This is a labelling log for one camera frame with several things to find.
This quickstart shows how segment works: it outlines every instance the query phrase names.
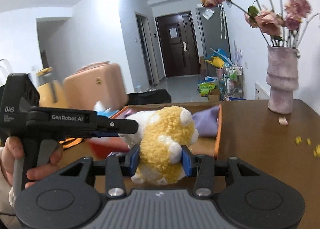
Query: gray refrigerator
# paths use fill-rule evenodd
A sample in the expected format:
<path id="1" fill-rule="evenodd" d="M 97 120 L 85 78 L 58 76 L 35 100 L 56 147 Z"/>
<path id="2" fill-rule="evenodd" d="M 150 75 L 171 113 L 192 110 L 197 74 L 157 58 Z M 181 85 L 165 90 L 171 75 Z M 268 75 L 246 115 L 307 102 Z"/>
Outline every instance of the gray refrigerator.
<path id="1" fill-rule="evenodd" d="M 214 13 L 210 19 L 206 19 L 202 15 L 203 12 L 205 12 L 206 8 L 201 7 L 196 9 L 204 57 L 206 58 L 213 54 L 213 51 L 210 48 L 214 50 L 218 50 L 219 48 L 221 48 L 226 52 L 228 58 L 230 59 L 230 44 L 227 23 L 226 29 L 224 29 L 224 23 L 222 22 L 223 35 L 221 39 L 220 8 L 214 7 L 211 9 L 214 10 Z M 217 76 L 216 68 L 213 65 L 206 63 L 205 69 L 206 75 Z"/>

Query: brown table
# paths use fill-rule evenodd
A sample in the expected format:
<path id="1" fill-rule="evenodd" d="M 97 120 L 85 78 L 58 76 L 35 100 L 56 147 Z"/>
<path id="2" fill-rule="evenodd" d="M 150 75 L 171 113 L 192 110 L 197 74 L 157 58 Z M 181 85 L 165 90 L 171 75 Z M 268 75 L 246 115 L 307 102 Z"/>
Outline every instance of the brown table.
<path id="1" fill-rule="evenodd" d="M 313 149 L 320 143 L 320 116 L 304 102 L 295 100 L 286 127 L 279 124 L 278 114 L 268 110 L 267 101 L 232 101 L 222 105 L 219 159 L 237 156 L 297 189 L 306 202 L 298 228 L 319 228 L 320 158 L 314 158 Z M 297 136 L 302 138 L 300 146 L 295 144 Z M 307 138 L 311 139 L 311 146 L 307 145 Z M 92 155 L 86 142 L 65 151 L 61 166 L 84 155 Z M 170 187 L 191 189 L 193 183 L 194 179 L 184 178 Z M 125 184 L 127 190 L 137 187 L 129 179 Z M 217 177 L 215 186 L 216 192 L 221 191 L 225 187 L 224 179 Z M 95 187 L 104 192 L 104 177 L 97 178 Z"/>

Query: plush toy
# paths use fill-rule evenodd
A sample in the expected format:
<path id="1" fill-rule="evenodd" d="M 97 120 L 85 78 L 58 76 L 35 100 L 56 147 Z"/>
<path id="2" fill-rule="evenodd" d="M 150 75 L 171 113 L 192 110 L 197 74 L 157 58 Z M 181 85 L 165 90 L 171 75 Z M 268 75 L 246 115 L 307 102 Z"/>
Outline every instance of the plush toy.
<path id="1" fill-rule="evenodd" d="M 120 134 L 129 147 L 140 145 L 140 162 L 132 181 L 156 185 L 174 184 L 185 176 L 181 165 L 181 145 L 198 139 L 191 113 L 178 106 L 158 111 L 137 112 L 127 117 L 136 120 L 136 134 Z"/>

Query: pink textured vase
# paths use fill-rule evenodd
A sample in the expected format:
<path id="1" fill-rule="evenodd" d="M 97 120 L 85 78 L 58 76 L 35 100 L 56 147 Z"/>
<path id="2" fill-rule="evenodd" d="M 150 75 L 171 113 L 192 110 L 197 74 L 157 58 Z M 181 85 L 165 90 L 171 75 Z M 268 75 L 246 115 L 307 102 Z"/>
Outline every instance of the pink textured vase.
<path id="1" fill-rule="evenodd" d="M 293 108 L 293 91 L 298 84 L 297 50 L 268 46 L 267 84 L 271 86 L 268 108 L 276 113 L 289 114 Z"/>

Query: human hand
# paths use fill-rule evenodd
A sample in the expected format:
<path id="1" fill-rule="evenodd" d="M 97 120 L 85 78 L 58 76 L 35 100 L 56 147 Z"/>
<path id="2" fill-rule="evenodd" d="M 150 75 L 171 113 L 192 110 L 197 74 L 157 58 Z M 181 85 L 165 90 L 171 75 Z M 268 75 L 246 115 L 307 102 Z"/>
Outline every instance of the human hand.
<path id="1" fill-rule="evenodd" d="M 50 162 L 44 166 L 29 169 L 27 171 L 27 177 L 29 180 L 41 180 L 46 176 L 59 170 L 58 163 L 62 159 L 63 148 L 60 146 L 50 156 Z M 1 171 L 7 182 L 12 186 L 13 184 L 13 167 L 16 158 L 22 158 L 24 156 L 23 146 L 18 137 L 9 137 L 6 140 L 5 147 L 1 156 Z M 26 188 L 33 185 L 35 182 L 29 182 L 26 184 Z"/>

